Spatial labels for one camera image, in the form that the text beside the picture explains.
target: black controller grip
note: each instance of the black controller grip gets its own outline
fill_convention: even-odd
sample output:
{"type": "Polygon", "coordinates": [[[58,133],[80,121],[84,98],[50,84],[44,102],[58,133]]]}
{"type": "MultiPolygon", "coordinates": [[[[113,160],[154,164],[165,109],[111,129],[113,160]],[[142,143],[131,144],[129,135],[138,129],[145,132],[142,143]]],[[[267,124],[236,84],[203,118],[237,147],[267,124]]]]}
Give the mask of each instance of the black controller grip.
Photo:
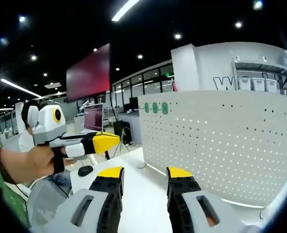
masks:
{"type": "Polygon", "coordinates": [[[52,151],[54,152],[54,157],[52,158],[52,161],[54,163],[54,174],[63,172],[65,170],[65,155],[61,153],[60,148],[58,147],[52,148],[52,151]]]}

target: black mouse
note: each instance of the black mouse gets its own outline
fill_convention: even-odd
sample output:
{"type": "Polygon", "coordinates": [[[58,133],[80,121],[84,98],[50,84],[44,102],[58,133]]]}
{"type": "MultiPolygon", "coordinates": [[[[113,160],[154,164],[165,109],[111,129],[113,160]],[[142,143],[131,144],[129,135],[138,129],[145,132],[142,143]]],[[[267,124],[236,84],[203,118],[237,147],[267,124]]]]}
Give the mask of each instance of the black mouse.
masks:
{"type": "Polygon", "coordinates": [[[79,169],[78,175],[81,177],[87,176],[90,172],[92,172],[94,169],[92,166],[83,166],[79,169]]]}

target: black hair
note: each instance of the black hair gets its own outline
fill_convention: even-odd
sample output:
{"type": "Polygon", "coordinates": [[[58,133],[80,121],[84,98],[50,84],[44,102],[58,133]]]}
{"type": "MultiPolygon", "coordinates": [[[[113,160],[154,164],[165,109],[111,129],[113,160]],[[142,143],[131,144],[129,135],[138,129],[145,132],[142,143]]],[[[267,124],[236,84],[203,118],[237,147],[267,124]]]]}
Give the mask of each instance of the black hair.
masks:
{"type": "Polygon", "coordinates": [[[28,110],[30,106],[36,106],[39,110],[41,109],[41,105],[36,100],[29,100],[23,105],[21,110],[21,118],[26,126],[26,129],[28,128],[28,110]]]}

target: large display screen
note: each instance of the large display screen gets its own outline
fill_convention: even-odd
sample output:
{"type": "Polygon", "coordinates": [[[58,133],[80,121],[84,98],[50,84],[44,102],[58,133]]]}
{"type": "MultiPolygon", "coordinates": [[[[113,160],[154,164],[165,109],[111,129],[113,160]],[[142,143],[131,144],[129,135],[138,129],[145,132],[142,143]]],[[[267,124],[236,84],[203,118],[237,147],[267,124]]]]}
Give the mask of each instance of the large display screen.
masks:
{"type": "Polygon", "coordinates": [[[110,44],[107,44],[67,70],[68,102],[110,89],[109,60],[110,44]]]}

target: perforated white panel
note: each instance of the perforated white panel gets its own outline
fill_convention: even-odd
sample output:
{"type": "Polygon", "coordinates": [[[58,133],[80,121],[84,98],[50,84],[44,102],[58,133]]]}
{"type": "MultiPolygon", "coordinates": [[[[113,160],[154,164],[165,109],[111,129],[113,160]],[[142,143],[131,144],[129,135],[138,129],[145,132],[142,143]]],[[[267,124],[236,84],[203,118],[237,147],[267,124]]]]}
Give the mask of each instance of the perforated white panel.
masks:
{"type": "Polygon", "coordinates": [[[144,159],[191,171],[202,189],[268,205],[287,180],[287,97],[190,91],[139,97],[144,159]]]}

